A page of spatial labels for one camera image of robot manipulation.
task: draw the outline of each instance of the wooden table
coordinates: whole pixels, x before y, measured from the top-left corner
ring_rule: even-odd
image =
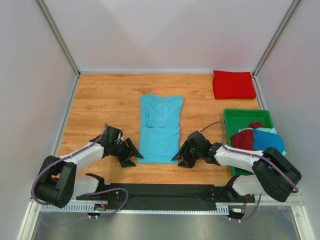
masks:
[[[61,143],[59,156],[81,148],[104,130],[105,123],[121,129],[139,149],[140,97],[180,95],[184,105],[180,118],[180,145],[187,136],[212,122],[224,120],[226,108],[258,109],[256,99],[215,100],[212,74],[83,74]],[[222,126],[203,132],[211,143],[221,142]],[[95,161],[78,173],[94,173],[106,183],[226,184],[228,166],[198,160],[194,168],[175,164],[137,164],[121,168],[114,156]]]

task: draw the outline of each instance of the red folded shirt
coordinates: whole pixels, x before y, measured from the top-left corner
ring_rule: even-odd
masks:
[[[254,99],[256,92],[250,72],[213,71],[215,99]]]

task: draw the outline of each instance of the folded red cloth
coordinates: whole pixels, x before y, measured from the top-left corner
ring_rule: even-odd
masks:
[[[256,92],[250,72],[213,71],[215,99],[254,99]]]
[[[250,123],[248,128],[257,129],[257,128],[265,128],[265,126],[261,122],[253,122]]]
[[[254,140],[254,131],[251,129],[243,130],[231,137],[231,146],[237,149],[255,151],[252,147]]]

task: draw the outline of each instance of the white backdrop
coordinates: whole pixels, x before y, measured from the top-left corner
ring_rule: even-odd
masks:
[[[316,239],[320,239],[320,1],[304,0],[262,68],[258,81],[283,136]]]
[[[0,238],[14,240],[76,76],[34,0],[2,0],[0,22]]]
[[[44,0],[79,69],[253,71],[291,0]]]

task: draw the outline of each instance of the green bin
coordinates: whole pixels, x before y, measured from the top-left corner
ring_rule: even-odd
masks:
[[[268,110],[259,109],[227,108],[224,110],[224,122],[229,146],[231,146],[231,137],[237,134],[239,129],[245,129],[251,123],[260,122],[268,129],[274,127],[270,112]],[[231,171],[233,176],[252,174],[251,172],[233,166],[231,167]]]

